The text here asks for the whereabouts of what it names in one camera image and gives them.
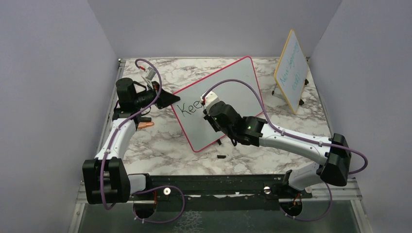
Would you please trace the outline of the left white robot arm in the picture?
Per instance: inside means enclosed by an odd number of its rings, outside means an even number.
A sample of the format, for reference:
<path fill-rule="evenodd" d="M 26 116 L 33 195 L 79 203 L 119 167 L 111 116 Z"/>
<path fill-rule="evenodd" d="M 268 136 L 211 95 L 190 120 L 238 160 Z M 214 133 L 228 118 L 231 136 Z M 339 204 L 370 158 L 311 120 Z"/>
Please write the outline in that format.
<path fill-rule="evenodd" d="M 123 164 L 130 139 L 138 129 L 142 112 L 155 105 L 163 109 L 180 101 L 180 97 L 152 81 L 137 92 L 138 83 L 131 78 L 116 82 L 118 105 L 112 116 L 109 136 L 94 159 L 82 166 L 86 199 L 89 204 L 125 203 L 131 194 L 131 184 Z"/>

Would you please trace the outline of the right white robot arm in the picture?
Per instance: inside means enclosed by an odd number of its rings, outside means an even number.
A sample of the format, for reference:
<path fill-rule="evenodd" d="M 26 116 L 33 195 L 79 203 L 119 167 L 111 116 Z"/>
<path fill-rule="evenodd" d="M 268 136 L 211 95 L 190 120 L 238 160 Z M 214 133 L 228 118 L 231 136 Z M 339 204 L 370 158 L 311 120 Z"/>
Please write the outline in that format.
<path fill-rule="evenodd" d="M 256 116 L 240 116 L 229 104 L 201 102 L 204 119 L 216 132 L 224 133 L 233 146 L 269 147 L 285 150 L 312 160 L 300 169 L 288 171 L 280 185 L 281 193 L 291 198 L 299 191 L 325 182 L 346 186 L 351 152 L 346 138 L 334 134 L 331 138 L 304 133 L 287 133 L 280 127 L 272 128 L 267 120 Z"/>

